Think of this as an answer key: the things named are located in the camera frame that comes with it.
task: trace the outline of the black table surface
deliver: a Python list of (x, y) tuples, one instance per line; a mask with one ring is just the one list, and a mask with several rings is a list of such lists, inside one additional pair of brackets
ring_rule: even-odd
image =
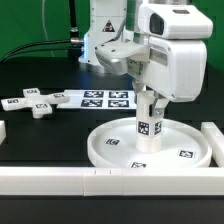
[[(65, 89), (132, 90), (131, 77), (80, 70), (65, 58), (21, 58), (0, 65), (0, 99)], [(165, 118), (200, 129), (212, 121), (224, 128), (224, 75), (207, 66), (200, 96), (190, 103), (169, 103)], [(87, 138), (97, 126), (133, 117), (133, 110), (57, 109), (35, 120), (30, 108), (6, 112), (7, 138), (0, 166), (91, 167)], [(0, 223), (223, 223), (223, 197), (0, 197)]]

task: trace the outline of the tag sticker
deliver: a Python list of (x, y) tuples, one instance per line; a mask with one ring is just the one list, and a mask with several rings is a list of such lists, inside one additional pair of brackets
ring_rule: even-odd
[(119, 108), (128, 108), (129, 101), (128, 100), (109, 100), (108, 107), (119, 107)]
[(84, 93), (85, 98), (103, 98), (103, 95), (103, 91), (85, 91)]
[(18, 99), (14, 99), (14, 100), (7, 100), (8, 104), (12, 104), (12, 103), (19, 103)]
[(35, 89), (30, 89), (26, 91), (28, 94), (33, 94), (33, 93), (37, 93), (37, 90)]
[(145, 163), (138, 163), (138, 162), (133, 162), (131, 164), (131, 168), (146, 168), (147, 164)]
[(117, 146), (119, 144), (120, 140), (117, 139), (108, 139), (106, 141), (106, 145), (113, 145), (113, 146)]
[(63, 93), (56, 93), (54, 94), (54, 97), (55, 98), (62, 98), (62, 97), (65, 97)]
[(81, 107), (102, 107), (103, 100), (82, 100)]
[(158, 122), (155, 124), (155, 135), (160, 134), (162, 131), (162, 122)]
[(47, 108), (47, 104), (36, 104), (36, 108), (37, 109), (43, 109), (43, 108)]
[(108, 20), (106, 26), (103, 28), (103, 32), (115, 32), (110, 20)]
[(128, 98), (128, 92), (109, 92), (109, 98)]
[(139, 121), (138, 122), (138, 133), (149, 136), (149, 124)]
[(195, 152), (192, 151), (186, 151), (186, 150), (180, 150), (178, 153), (178, 156), (188, 158), (188, 159), (193, 159), (195, 157)]

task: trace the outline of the round white platform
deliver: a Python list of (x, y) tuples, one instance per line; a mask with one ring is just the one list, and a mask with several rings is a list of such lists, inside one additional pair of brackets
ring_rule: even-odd
[(89, 135), (88, 156), (96, 167), (185, 168), (206, 167), (212, 150), (202, 133), (188, 125), (163, 120), (161, 151), (136, 149), (136, 118), (105, 123)]

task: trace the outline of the white block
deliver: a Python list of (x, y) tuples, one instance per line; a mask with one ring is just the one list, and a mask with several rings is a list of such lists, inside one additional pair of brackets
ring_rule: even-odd
[(223, 195), (218, 168), (125, 169), (123, 195)]
[(3, 109), (18, 110), (25, 107), (31, 107), (35, 119), (42, 118), (45, 114), (51, 114), (50, 104), (68, 103), (70, 97), (65, 93), (54, 93), (50, 95), (41, 95), (38, 88), (24, 89), (25, 98), (13, 98), (1, 100)]
[(84, 196), (122, 195), (122, 169), (89, 169), (83, 181)]
[(0, 121), (0, 145), (4, 141), (5, 137), (6, 137), (5, 122)]
[(219, 167), (224, 167), (224, 136), (213, 122), (203, 122), (201, 132), (212, 148), (212, 156)]
[(0, 195), (83, 195), (83, 169), (1, 167)]

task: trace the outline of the green wall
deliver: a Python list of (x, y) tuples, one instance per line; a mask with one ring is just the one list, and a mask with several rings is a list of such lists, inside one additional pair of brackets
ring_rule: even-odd
[[(89, 0), (75, 0), (78, 12), (78, 26), (82, 34), (88, 30)], [(46, 28), (50, 40), (70, 37), (68, 0), (45, 0)], [(192, 0), (202, 12), (214, 22), (214, 32), (209, 40), (208, 61), (224, 74), (224, 1)], [(11, 49), (36, 41), (45, 40), (42, 26), (42, 0), (0, 0), (0, 57)], [(51, 56), (50, 53), (31, 56)], [(55, 56), (66, 53), (55, 52)]]
[(214, 23), (211, 38), (206, 40), (208, 62), (224, 74), (224, 0), (192, 0)]
[[(68, 39), (70, 37), (68, 0), (45, 2), (45, 21), (49, 39)], [(1, 57), (17, 46), (44, 40), (46, 39), (42, 26), (42, 0), (0, 0)]]

